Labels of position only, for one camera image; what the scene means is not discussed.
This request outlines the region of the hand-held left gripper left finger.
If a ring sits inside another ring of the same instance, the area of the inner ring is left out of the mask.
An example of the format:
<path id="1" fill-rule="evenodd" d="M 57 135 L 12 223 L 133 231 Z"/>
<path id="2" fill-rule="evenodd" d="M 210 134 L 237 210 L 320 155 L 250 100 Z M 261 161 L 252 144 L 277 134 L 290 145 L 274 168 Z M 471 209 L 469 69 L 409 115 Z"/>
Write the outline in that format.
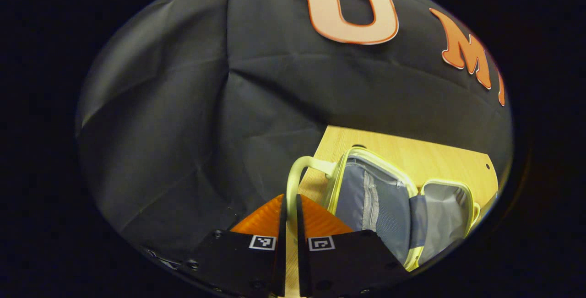
<path id="1" fill-rule="evenodd" d="M 181 263 L 181 275 L 221 298 L 285 293 L 287 199 L 278 195 L 230 230 L 216 229 Z"/>

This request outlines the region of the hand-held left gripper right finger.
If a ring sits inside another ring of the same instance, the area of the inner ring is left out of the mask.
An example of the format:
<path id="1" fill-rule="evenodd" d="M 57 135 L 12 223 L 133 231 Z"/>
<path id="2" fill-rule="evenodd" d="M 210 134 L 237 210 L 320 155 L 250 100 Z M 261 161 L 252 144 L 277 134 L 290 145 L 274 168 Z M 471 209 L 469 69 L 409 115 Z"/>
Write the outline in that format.
<path id="1" fill-rule="evenodd" d="M 377 233 L 350 231 L 307 196 L 296 203 L 301 297 L 382 298 L 409 279 Z"/>

